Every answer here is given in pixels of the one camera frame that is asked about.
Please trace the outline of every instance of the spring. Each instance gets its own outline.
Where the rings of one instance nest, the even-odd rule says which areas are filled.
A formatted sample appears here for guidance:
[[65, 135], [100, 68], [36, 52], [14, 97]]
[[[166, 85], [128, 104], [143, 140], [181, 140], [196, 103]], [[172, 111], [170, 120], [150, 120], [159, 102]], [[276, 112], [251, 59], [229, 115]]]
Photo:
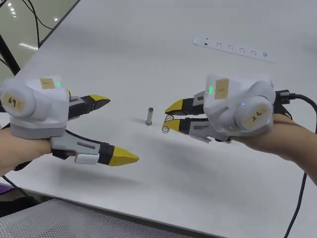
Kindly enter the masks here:
[[[173, 116], [173, 115], [167, 115], [167, 116], [165, 117], [164, 122], [170, 121], [170, 120], [174, 120], [174, 116]], [[169, 130], [170, 130], [170, 129], [169, 129], [167, 126], [163, 125], [163, 127], [162, 127], [162, 132], [163, 132], [164, 134], [169, 133]]]

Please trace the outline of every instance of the power strip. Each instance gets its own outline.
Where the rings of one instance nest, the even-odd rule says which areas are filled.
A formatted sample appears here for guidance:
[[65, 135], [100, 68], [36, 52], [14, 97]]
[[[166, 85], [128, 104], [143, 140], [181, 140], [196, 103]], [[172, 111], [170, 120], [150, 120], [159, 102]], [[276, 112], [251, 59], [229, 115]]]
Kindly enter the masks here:
[[269, 63], [276, 63], [272, 54], [268, 53], [267, 51], [261, 51], [258, 49], [248, 48], [234, 43], [215, 40], [210, 37], [195, 36], [193, 44], [196, 46], [202, 46], [234, 55], [249, 57], [256, 60], [266, 61]]

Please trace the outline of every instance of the handwritten label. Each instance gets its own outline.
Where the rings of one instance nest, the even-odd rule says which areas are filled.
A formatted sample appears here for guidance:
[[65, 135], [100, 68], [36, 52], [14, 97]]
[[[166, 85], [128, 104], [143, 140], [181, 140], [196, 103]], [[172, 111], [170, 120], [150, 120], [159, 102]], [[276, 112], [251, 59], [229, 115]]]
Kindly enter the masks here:
[[8, 107], [10, 109], [13, 109], [19, 113], [23, 112], [25, 101], [22, 99], [19, 99], [15, 96], [12, 96], [9, 93], [4, 93], [1, 99], [2, 105], [5, 107]]
[[54, 89], [55, 84], [52, 78], [40, 78], [43, 89]]
[[229, 79], [222, 78], [216, 81], [216, 89], [214, 92], [214, 99], [227, 99], [229, 89]]
[[244, 125], [249, 128], [254, 127], [261, 120], [261, 118], [267, 114], [268, 111], [269, 109], [267, 105], [259, 105], [251, 114], [251, 116], [244, 120]]

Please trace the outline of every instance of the white table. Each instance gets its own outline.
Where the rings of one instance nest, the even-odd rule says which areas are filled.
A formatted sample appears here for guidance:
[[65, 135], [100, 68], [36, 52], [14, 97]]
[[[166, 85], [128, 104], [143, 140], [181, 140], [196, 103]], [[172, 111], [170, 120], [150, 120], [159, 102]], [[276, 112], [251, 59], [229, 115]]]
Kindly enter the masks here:
[[[301, 24], [301, 14], [294, 4], [254, 0], [81, 0], [17, 77], [59, 74], [73, 95], [109, 97], [111, 103], [68, 129], [140, 160], [110, 168], [47, 155], [8, 177], [30, 191], [207, 234], [282, 237], [298, 198], [298, 167], [237, 143], [163, 134], [161, 125], [164, 110], [202, 91], [209, 73], [269, 73], [277, 90], [316, 100], [317, 58], [307, 50], [314, 27]], [[277, 64], [194, 46], [195, 33], [261, 47], [274, 53]], [[149, 127], [148, 107], [154, 108]], [[293, 102], [288, 109], [314, 128], [309, 105]], [[1, 120], [3, 125], [8, 118]], [[316, 236], [316, 200], [309, 179], [291, 238]]]

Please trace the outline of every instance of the small metal rod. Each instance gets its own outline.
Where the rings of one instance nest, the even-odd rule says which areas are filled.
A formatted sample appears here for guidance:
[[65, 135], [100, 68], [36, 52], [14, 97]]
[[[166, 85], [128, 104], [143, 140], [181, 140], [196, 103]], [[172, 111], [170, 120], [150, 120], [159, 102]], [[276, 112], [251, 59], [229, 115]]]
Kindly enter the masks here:
[[152, 117], [153, 117], [153, 108], [148, 109], [148, 117], [147, 120], [145, 121], [145, 125], [152, 125]]

